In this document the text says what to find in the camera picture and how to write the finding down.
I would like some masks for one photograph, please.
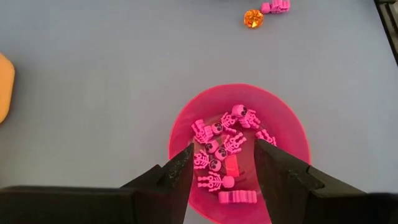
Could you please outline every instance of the pink lego figure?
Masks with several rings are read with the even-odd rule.
[[[200,144],[206,144],[214,136],[211,126],[205,126],[202,119],[195,121],[191,127],[195,132],[195,137],[193,138]]]
[[[218,192],[219,203],[257,203],[255,190],[232,190]]]
[[[279,14],[284,12],[289,12],[290,10],[290,0],[272,0],[272,3],[268,2],[262,3],[261,13],[268,14]]]
[[[207,181],[208,183],[199,183],[199,181]],[[235,185],[235,179],[230,176],[224,176],[222,179],[219,174],[209,171],[209,176],[198,177],[198,187],[207,187],[209,192],[219,190],[221,185],[225,188],[231,188]]]
[[[230,127],[234,125],[237,120],[238,120],[237,118],[234,118],[231,114],[228,114],[228,112],[226,112],[221,117],[221,125],[224,131],[229,132],[231,134],[235,134],[236,130]]]
[[[254,110],[248,110],[243,105],[235,105],[232,107],[232,115],[238,118],[244,128],[259,128],[259,123],[261,122],[256,117],[256,112]]]
[[[193,169],[195,170],[204,169],[207,166],[214,172],[217,172],[221,169],[221,162],[217,159],[212,159],[209,161],[209,155],[202,149],[200,149],[198,153],[194,153],[193,156]]]
[[[218,146],[220,146],[220,145],[218,144],[218,142],[216,140],[211,140],[210,142],[205,144],[206,152],[208,152],[210,154],[214,153],[218,149]]]
[[[212,159],[209,164],[209,169],[218,172],[221,169],[221,162],[218,159]]]
[[[204,169],[210,164],[209,155],[202,149],[193,156],[193,169]]]
[[[216,153],[214,153],[214,155],[219,161],[224,161],[224,159],[228,154],[223,147],[219,147]]]
[[[275,137],[269,136],[267,130],[265,130],[265,129],[263,129],[263,130],[257,132],[257,133],[256,133],[256,137],[257,137],[258,139],[263,139],[263,140],[267,141],[268,143],[273,144],[274,146],[276,146],[276,139],[275,139]]]
[[[223,145],[224,145],[224,148],[225,148],[226,152],[228,153],[228,155],[232,155],[232,154],[242,151],[242,148],[240,148],[240,146],[246,140],[247,139],[245,137],[243,137],[243,133],[239,133],[239,134],[235,135],[234,137],[227,135],[223,142]]]
[[[219,135],[223,132],[223,126],[221,123],[217,122],[211,125],[211,130],[213,131],[214,135]]]

